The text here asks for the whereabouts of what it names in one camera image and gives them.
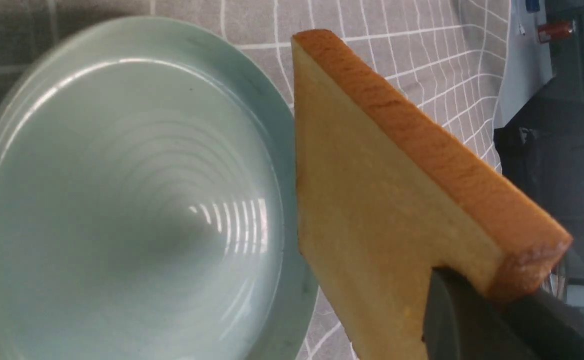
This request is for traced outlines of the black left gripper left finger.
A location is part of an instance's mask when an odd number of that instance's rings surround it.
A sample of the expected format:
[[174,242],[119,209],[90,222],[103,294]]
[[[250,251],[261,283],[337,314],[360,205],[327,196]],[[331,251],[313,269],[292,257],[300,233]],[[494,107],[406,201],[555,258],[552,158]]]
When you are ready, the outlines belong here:
[[433,268],[422,342],[429,360],[536,360],[537,355],[459,273]]

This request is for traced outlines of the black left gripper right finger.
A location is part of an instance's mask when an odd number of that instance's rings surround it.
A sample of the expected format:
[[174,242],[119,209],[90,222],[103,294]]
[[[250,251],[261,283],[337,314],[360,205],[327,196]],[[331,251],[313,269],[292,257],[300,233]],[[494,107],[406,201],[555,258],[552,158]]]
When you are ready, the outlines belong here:
[[584,360],[584,315],[538,289],[505,305],[502,318],[541,360]]

